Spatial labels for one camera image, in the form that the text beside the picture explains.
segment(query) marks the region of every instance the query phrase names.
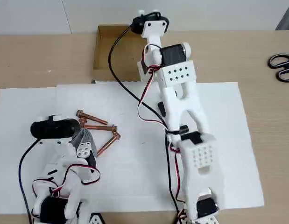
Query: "white plastic part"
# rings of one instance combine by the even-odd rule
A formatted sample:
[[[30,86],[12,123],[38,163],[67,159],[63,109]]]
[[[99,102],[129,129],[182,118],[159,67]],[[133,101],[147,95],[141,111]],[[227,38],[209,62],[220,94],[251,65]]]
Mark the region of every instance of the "white plastic part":
[[[53,115],[53,121],[59,121],[62,120],[62,116],[57,114],[57,115]]]
[[[91,217],[89,203],[88,202],[82,202],[80,208],[79,208],[79,218],[77,220],[77,224],[89,224],[89,220]]]
[[[217,221],[214,215],[209,215],[209,216],[199,218],[195,220],[195,222],[199,224],[219,224],[219,222]]]
[[[167,23],[165,20],[146,21],[144,23],[142,38],[151,38],[153,36],[163,36]]]
[[[159,85],[162,88],[196,80],[194,64],[192,61],[163,67],[156,72],[156,76]]]
[[[94,215],[89,221],[89,224],[103,224],[103,221],[101,220],[100,216]]]
[[[90,142],[81,143],[76,151],[77,157],[86,159],[91,154],[91,148]]]
[[[186,60],[190,59],[191,56],[191,47],[187,42],[182,43],[182,47],[184,49],[184,53],[186,55]]]
[[[204,142],[197,145],[191,140],[178,144],[184,169],[183,189],[191,222],[197,219],[197,201],[202,192],[210,189],[211,197],[219,208],[224,203],[224,177],[218,161],[216,140],[210,134],[201,137]]]
[[[71,164],[88,164],[84,158],[77,158],[75,148],[69,143],[69,140],[69,138],[66,138],[42,141],[43,147],[52,147],[55,149],[55,153],[46,164],[46,167],[40,176],[41,179],[53,177],[54,182],[58,186],[61,186],[65,172]],[[64,209],[64,215],[69,222],[74,222],[76,220],[76,211],[81,201],[81,180],[89,180],[91,179],[91,175],[90,169],[79,167],[72,167],[67,174],[67,178],[60,193],[62,198],[68,199]],[[49,188],[55,188],[56,186],[52,186],[51,182],[38,181],[35,183],[34,187],[37,198],[33,207],[33,212],[34,214],[39,215],[43,200],[50,194]]]

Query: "white paper sheet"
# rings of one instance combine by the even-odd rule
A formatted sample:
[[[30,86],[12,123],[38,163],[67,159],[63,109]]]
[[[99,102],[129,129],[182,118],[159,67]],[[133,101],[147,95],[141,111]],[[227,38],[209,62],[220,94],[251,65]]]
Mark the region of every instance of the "white paper sheet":
[[[144,88],[143,83],[130,82],[125,85],[137,95]],[[225,175],[226,208],[262,206],[261,183],[237,84],[199,84],[198,91],[220,148],[219,159]],[[101,180],[84,187],[83,197],[91,201],[92,209],[174,209],[168,193],[163,128],[140,121],[136,113],[137,103],[131,96],[117,83],[61,85],[56,89],[56,101],[54,96],[53,88],[0,91],[0,213],[25,212],[18,186],[17,166],[21,155],[33,142],[29,133],[31,123],[39,115],[56,112],[74,118],[77,109],[117,125],[122,136],[120,141],[115,142],[97,159],[102,173]],[[153,84],[145,101],[157,109],[155,105],[160,101],[158,96],[158,88]],[[8,118],[14,114],[11,111],[17,111],[13,120]],[[141,114],[146,118],[154,117],[144,108]],[[12,121],[9,124],[14,123],[13,128],[4,125],[4,119]],[[108,132],[92,131],[92,134],[97,148],[111,137]],[[48,157],[48,153],[36,148],[24,161],[23,182],[30,206],[34,200],[31,181],[41,173],[47,161],[43,156]],[[172,157],[171,162],[175,189]]]

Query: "red wire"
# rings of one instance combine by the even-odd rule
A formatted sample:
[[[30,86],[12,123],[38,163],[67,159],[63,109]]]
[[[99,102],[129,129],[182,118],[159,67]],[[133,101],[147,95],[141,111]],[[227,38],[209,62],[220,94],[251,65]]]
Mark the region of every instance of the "red wire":
[[[99,171],[97,168],[93,168],[93,167],[88,166],[88,165],[77,164],[77,163],[71,164],[71,165],[66,169],[66,171],[65,171],[65,175],[64,175],[64,178],[63,178],[63,181],[62,181],[61,186],[59,186],[57,189],[53,190],[53,193],[59,192],[59,191],[62,189],[62,187],[63,187],[62,185],[64,184],[64,182],[65,182],[65,180],[66,180],[66,176],[67,176],[70,168],[72,168],[72,167],[91,168],[91,169],[96,170],[96,171],[99,173],[98,179],[96,179],[96,180],[94,180],[94,181],[90,181],[90,182],[83,182],[83,181],[81,181],[81,183],[82,183],[83,185],[89,185],[89,184],[92,184],[92,183],[96,183],[96,182],[98,182],[98,181],[100,180],[100,178],[101,178],[101,173],[100,173],[100,171]]]
[[[181,179],[180,179],[180,171],[178,169],[178,163],[177,163],[177,156],[176,156],[177,152],[174,155],[174,161],[176,164],[176,176],[177,176],[177,189],[176,189],[176,200],[178,202],[182,202],[185,203],[185,201],[178,199],[178,194],[180,193],[180,187],[181,187]]]

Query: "white wall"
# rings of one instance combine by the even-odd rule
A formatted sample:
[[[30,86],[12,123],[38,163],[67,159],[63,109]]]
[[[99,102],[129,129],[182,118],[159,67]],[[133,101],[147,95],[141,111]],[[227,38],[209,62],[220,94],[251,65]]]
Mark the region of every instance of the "white wall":
[[[159,9],[171,30],[273,30],[288,6],[289,0],[0,0],[0,34],[93,32],[99,24],[130,23],[138,9]]]

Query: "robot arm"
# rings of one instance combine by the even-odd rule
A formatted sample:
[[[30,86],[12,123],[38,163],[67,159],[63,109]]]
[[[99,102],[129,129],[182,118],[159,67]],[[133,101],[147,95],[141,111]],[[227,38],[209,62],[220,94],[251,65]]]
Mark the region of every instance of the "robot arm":
[[[99,172],[93,172],[96,170],[96,148],[88,130],[80,129],[76,124],[62,124],[64,121],[51,116],[49,120],[35,122],[31,128],[33,136],[41,135],[38,137],[44,139],[42,146],[53,148],[55,152],[40,178],[33,182],[35,224],[75,221],[88,224],[90,220],[88,202],[81,201],[81,188],[84,181],[99,179]],[[73,129],[74,133],[65,134]]]
[[[168,126],[168,139],[180,149],[184,177],[184,208],[190,223],[213,224],[223,198],[223,174],[218,163],[216,139],[211,135],[196,85],[193,61],[189,60],[191,48],[181,43],[161,47],[160,37],[167,31],[169,21],[159,12],[141,15],[133,20],[131,30],[148,41],[144,58],[137,63],[142,81],[149,79],[148,67],[158,65],[155,80],[160,87],[163,108]],[[181,86],[183,96],[176,96],[175,88]],[[176,134],[180,130],[182,113],[189,113],[197,130]]]

